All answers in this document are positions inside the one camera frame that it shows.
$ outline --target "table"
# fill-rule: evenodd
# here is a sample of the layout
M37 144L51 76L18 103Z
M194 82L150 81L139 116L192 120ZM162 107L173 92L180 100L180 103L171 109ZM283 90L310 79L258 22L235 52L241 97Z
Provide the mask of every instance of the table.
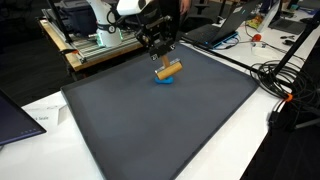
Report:
M248 29L248 32L254 34L252 29ZM244 27L239 28L239 33L242 41L248 40ZM281 44L283 40L279 37L282 35L289 34L277 30L267 30L262 33L268 43L288 50L288 47ZM310 35L296 54L307 58L319 35L320 28ZM249 43L239 44L221 53L247 65L268 60L251 55L250 46ZM210 57L248 73L247 70L223 59ZM297 58L292 58L290 62L303 65ZM277 102L279 99L259 88L209 140L177 179L240 179L268 132L269 112ZM60 92L23 108L43 108L53 105L66 105ZM0 162L2 162L0 179L103 179L72 115L68 109L66 111L63 123L50 129L47 134L4 147L0 152Z
M64 49L70 49L70 45L66 43L62 38L61 35L59 34L59 30L55 28L53 24L48 22L46 19L39 20L39 25L41 29L45 32L45 34L48 35L48 37L54 42L54 44L58 47L59 51L64 50ZM84 70L86 68L92 67L96 64L102 63L104 61L110 60L112 58L118 57L120 55L132 52L134 50L137 50L142 47L141 43L139 43L134 36L132 35L132 40L128 40L128 44L125 44L125 46L119 48L114 48L113 50L110 50L110 52L99 52L101 53L100 55L97 55L94 60L90 61L85 61L81 59L81 57L69 53L65 55L65 61L67 63L67 66L70 66L70 69L68 70L68 73L74 73L74 72L79 72L80 70ZM87 51L88 54L93 51L93 48L88 47L87 44L84 44L83 41L77 41L74 42L74 44L78 44L79 47L83 47L82 49L78 49L80 52L81 50Z

